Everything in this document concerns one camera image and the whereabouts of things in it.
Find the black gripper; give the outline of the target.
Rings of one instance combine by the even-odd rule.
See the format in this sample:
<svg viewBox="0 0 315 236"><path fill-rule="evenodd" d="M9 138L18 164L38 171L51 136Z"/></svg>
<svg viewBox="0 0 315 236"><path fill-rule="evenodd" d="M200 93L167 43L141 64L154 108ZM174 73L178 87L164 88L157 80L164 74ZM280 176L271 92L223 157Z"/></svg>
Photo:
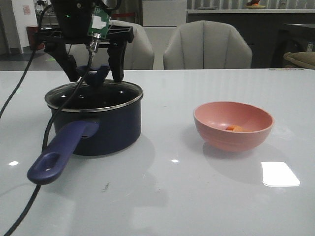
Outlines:
<svg viewBox="0 0 315 236"><path fill-rule="evenodd" d="M52 0L45 10L53 8L58 27L42 29L39 24L35 33L36 42L45 43L44 52L55 59L71 82L78 81L79 74L74 56L68 54L65 44L85 44L88 49L96 51L101 42L110 43L107 53L113 80L122 82L126 45L134 39L133 28L113 26L109 22L105 39L87 34L95 6L105 10L111 19L112 12L119 9L121 3L120 0L115 0L113 4L108 4L105 0Z"/></svg>

